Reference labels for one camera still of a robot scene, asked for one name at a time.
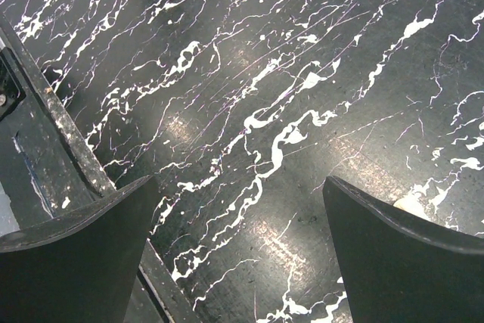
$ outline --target black latch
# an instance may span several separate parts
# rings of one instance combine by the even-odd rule
[[[14,111],[25,98],[19,77],[23,77],[15,54],[9,48],[0,51],[0,121]]]

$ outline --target black marble countertop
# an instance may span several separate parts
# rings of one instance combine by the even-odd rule
[[[0,0],[205,322],[346,323],[338,175],[484,234],[484,0]]]

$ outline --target marble surface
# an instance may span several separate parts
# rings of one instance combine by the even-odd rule
[[[0,0],[205,322],[351,322],[335,174],[484,234],[484,0]]]

